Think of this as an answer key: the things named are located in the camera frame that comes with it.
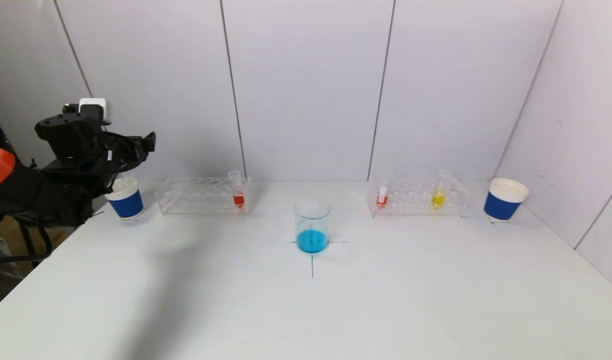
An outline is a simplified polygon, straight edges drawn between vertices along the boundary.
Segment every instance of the clear acrylic rack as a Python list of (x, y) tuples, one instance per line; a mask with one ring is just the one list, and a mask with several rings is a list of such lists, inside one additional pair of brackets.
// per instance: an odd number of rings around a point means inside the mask
[(244, 205), (233, 201), (227, 178), (169, 177), (155, 191), (164, 215), (250, 215), (253, 208), (251, 178), (243, 178)]
[(378, 178), (368, 181), (366, 201), (372, 216), (381, 215), (439, 215), (460, 217), (466, 210), (470, 191), (455, 177), (450, 179), (446, 200), (440, 209), (432, 208), (432, 192), (439, 178), (393, 178), (388, 189), (386, 206), (377, 206)]

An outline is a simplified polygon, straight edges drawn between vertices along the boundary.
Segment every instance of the black line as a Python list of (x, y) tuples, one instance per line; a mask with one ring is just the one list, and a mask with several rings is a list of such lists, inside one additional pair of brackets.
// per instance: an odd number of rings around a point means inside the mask
[(77, 62), (77, 67), (79, 68), (79, 72), (81, 73), (81, 77), (84, 78), (84, 84), (86, 84), (86, 89), (88, 89), (88, 94), (91, 98), (94, 98), (93, 92), (90, 90), (90, 86), (88, 85), (88, 80), (86, 79), (86, 75), (84, 74), (84, 69), (81, 68), (81, 63), (79, 62), (79, 57), (77, 57), (77, 52), (75, 51), (75, 47), (72, 46), (72, 40), (70, 40), (70, 34), (68, 34), (68, 29), (66, 29), (66, 23), (64, 22), (63, 16), (61, 16), (61, 9), (59, 9), (59, 4), (57, 4), (57, 0), (53, 0), (55, 3), (55, 8), (57, 9), (57, 14), (59, 15), (59, 20), (61, 21), (61, 27), (64, 28), (64, 32), (66, 33), (66, 38), (68, 39), (68, 45), (70, 45), (70, 50), (72, 50), (72, 55), (75, 56), (75, 61)]
[(230, 62), (230, 45), (228, 44), (228, 32), (226, 31), (226, 16), (224, 14), (224, 3), (219, 0), (221, 7), (221, 22), (224, 26), (224, 39), (226, 39), (226, 54), (228, 55), (228, 68), (230, 69), (230, 84), (232, 84), (232, 98), (235, 101), (235, 114), (237, 115), (237, 131), (239, 132), (239, 146), (241, 146), (241, 160), (244, 162), (244, 177), (248, 177), (246, 171), (246, 157), (244, 157), (244, 141), (241, 138), (241, 125), (239, 125), (239, 108), (237, 107), (237, 95), (235, 94), (235, 78), (232, 76), (232, 62)]
[(606, 207), (608, 206), (608, 203), (611, 200), (612, 200), (612, 194), (610, 194), (610, 196), (608, 196), (608, 200), (606, 201), (606, 203), (604, 203), (603, 207), (601, 207), (601, 210), (599, 211), (599, 214), (597, 214), (597, 216), (594, 217), (594, 220), (592, 221), (590, 226), (587, 228), (587, 230), (584, 232), (584, 235), (582, 235), (582, 238), (579, 240), (579, 242), (573, 247), (573, 249), (576, 250), (577, 248), (579, 248), (580, 244), (582, 243), (582, 241), (584, 241), (586, 235), (588, 235), (588, 233), (590, 232), (590, 229), (594, 226), (594, 223), (597, 222), (597, 219), (599, 219), (601, 214), (603, 214), (603, 211), (606, 210)]
[(537, 71), (535, 71), (535, 75), (532, 77), (532, 82), (530, 83), (530, 87), (528, 88), (528, 92), (526, 93), (526, 98), (523, 100), (523, 104), (521, 105), (521, 110), (517, 115), (517, 119), (514, 121), (514, 126), (512, 126), (512, 130), (510, 132), (510, 136), (508, 136), (508, 141), (506, 141), (506, 146), (504, 148), (504, 152), (502, 152), (501, 157), (499, 158), (499, 163), (493, 173), (493, 178), (497, 176), (497, 172), (499, 168), (502, 166), (502, 162), (504, 161), (504, 157), (508, 148), (510, 147), (510, 141), (512, 140), (512, 135), (514, 135), (514, 131), (517, 130), (517, 124), (521, 119), (521, 115), (523, 114), (523, 110), (526, 109), (526, 104), (528, 103), (528, 97), (530, 96), (530, 92), (532, 92), (532, 87), (535, 85), (535, 80), (537, 79), (537, 75), (539, 75), (539, 69), (541, 68), (541, 63), (543, 63), (544, 58), (546, 57), (546, 51), (548, 51), (548, 46), (550, 45), (550, 39), (552, 39), (552, 34), (555, 32), (555, 26), (557, 25), (557, 21), (559, 20), (559, 13), (561, 12), (561, 8), (564, 6), (564, 2), (559, 3), (559, 9), (557, 10), (557, 15), (555, 16), (555, 21), (552, 23), (552, 28), (550, 29), (550, 34), (548, 35), (548, 41), (546, 41), (546, 46), (544, 47), (544, 52), (541, 54), (541, 59), (539, 59), (539, 64), (537, 64)]
[(379, 123), (379, 110), (381, 109), (381, 95), (384, 92), (384, 78), (386, 78), (386, 64), (388, 64), (388, 50), (390, 48), (390, 35), (392, 34), (392, 20), (395, 18), (395, 4), (397, 0), (392, 2), (392, 13), (390, 14), (390, 29), (388, 30), (388, 43), (386, 43), (386, 57), (384, 59), (384, 71), (381, 74), (381, 88), (379, 89), (379, 103), (377, 103), (377, 117), (375, 118), (375, 132), (372, 134), (372, 148), (370, 149), (370, 162), (368, 163), (368, 176), (370, 179), (370, 169), (372, 168), (372, 155), (375, 153), (375, 139), (377, 139), (377, 123)]

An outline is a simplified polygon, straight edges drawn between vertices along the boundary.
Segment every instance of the glass beaker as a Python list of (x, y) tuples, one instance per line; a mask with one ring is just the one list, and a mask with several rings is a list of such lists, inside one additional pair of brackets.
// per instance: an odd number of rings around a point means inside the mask
[(331, 206), (319, 197), (309, 197), (295, 204), (296, 243), (305, 253), (319, 253), (328, 246), (328, 214)]

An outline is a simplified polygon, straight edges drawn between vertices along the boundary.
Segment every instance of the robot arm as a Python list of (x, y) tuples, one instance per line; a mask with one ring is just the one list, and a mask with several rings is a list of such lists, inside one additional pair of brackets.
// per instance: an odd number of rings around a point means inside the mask
[(0, 148), (0, 215), (38, 227), (77, 227), (94, 214), (93, 199), (112, 192), (118, 173), (146, 161), (156, 136), (123, 136), (102, 129), (100, 105), (66, 105), (39, 121), (37, 135), (57, 159), (43, 169), (24, 166)]

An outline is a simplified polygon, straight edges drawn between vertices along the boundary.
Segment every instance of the black cable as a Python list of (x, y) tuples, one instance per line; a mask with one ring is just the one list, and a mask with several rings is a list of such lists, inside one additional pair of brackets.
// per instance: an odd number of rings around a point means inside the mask
[[(20, 223), (19, 221), (17, 221), (17, 223), (19, 224), (19, 230), (22, 231), (22, 237), (24, 238), (26, 248), (28, 249), (28, 255), (35, 256), (37, 252), (34, 250), (34, 244), (32, 243), (32, 237), (30, 236), (30, 232), (24, 226), (24, 224)], [(36, 268), (38, 265), (39, 265), (38, 261), (32, 262), (32, 267)]]
[(48, 256), (52, 254), (52, 242), (50, 241), (50, 237), (46, 232), (45, 228), (40, 221), (36, 221), (37, 229), (39, 230), (39, 234), (43, 239), (43, 242), (46, 244), (46, 253), (42, 255), (26, 255), (26, 256), (8, 256), (8, 257), (0, 257), (0, 265), (7, 263), (20, 263), (20, 262), (38, 262), (40, 260), (46, 259)]

